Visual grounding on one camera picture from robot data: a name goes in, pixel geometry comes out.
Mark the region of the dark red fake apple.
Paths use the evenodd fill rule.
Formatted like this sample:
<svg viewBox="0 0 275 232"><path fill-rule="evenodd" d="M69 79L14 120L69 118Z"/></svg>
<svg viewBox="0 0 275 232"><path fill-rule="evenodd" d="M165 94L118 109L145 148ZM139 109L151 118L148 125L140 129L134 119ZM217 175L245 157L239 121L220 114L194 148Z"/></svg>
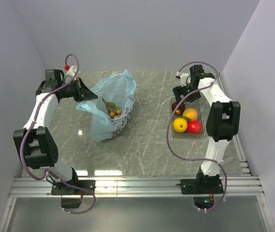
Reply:
<svg viewBox="0 0 275 232"><path fill-rule="evenodd" d="M179 107L177 107L177 105L178 105L178 103L176 101L171 105L172 111L174 111L176 109L175 114L182 115L185 110L185 104L182 103Z"/></svg>

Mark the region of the orange fake orange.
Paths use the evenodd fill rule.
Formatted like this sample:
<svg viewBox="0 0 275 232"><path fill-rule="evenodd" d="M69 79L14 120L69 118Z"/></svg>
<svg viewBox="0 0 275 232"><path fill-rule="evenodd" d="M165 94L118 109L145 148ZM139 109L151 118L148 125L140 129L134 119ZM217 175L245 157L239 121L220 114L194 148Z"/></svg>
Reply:
<svg viewBox="0 0 275 232"><path fill-rule="evenodd" d="M198 118L198 113L194 108L187 108L183 112L183 118L186 121L195 121Z"/></svg>

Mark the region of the yellow fake lemon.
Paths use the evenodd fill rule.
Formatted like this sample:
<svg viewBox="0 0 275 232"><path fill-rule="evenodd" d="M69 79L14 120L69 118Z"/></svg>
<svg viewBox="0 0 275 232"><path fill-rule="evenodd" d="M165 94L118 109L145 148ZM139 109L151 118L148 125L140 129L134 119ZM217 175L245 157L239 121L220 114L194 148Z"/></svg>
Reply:
<svg viewBox="0 0 275 232"><path fill-rule="evenodd" d="M187 127L188 122L184 118L178 117L173 121L173 129L177 133L184 133Z"/></svg>

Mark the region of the brown fake longan bunch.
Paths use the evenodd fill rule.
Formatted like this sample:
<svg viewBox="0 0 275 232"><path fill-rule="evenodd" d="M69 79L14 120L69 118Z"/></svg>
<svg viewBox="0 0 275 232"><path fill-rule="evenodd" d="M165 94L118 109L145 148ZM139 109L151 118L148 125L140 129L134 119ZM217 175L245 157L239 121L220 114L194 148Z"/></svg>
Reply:
<svg viewBox="0 0 275 232"><path fill-rule="evenodd" d="M105 104L107 114L111 119L119 118L122 115L121 107L111 101L106 101L105 99L102 99L102 101Z"/></svg>

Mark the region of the light blue plastic bag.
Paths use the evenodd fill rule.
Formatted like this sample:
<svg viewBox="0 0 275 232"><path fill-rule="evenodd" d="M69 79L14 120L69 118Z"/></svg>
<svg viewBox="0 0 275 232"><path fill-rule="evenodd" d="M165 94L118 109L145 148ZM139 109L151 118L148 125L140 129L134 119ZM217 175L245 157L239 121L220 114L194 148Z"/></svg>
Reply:
<svg viewBox="0 0 275 232"><path fill-rule="evenodd" d="M82 101L76 109L92 114L91 137L99 142L118 136L130 119L137 83L129 70L111 75L92 88L98 98Z"/></svg>

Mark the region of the red fake tomato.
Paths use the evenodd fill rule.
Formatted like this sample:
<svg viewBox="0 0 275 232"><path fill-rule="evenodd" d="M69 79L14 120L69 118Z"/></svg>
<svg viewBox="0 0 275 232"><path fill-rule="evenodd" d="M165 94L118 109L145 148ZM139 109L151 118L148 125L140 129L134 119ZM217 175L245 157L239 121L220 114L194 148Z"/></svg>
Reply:
<svg viewBox="0 0 275 232"><path fill-rule="evenodd" d="M191 134L200 134L203 129L202 123L199 121L189 121L187 132Z"/></svg>

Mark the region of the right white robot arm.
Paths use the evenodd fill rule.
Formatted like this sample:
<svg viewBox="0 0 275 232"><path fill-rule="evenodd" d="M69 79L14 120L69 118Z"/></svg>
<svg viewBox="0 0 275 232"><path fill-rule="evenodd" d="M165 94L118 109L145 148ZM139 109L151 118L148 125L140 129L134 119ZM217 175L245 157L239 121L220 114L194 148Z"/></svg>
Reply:
<svg viewBox="0 0 275 232"><path fill-rule="evenodd" d="M206 122L206 132L209 137L205 158L196 175L196 188L201 193L209 190L223 192L220 172L223 171L222 159L225 150L238 133L241 105L231 100L217 84L218 71L206 73L203 62L188 63L189 72L179 70L176 77L180 85L173 89L178 105L184 101L193 102L204 96L210 105Z"/></svg>

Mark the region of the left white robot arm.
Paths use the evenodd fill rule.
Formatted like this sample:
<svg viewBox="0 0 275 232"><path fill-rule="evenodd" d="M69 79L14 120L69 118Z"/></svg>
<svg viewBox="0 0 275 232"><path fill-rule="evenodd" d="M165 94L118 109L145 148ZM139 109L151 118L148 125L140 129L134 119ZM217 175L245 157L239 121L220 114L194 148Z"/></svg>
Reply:
<svg viewBox="0 0 275 232"><path fill-rule="evenodd" d="M14 131L13 140L24 170L33 179L42 180L50 175L68 194L75 194L80 189L77 174L59 158L57 145L48 128L61 99L82 102L98 97L77 77L77 66L66 65L65 69L66 73L45 71L45 80L35 92L32 114L22 129Z"/></svg>

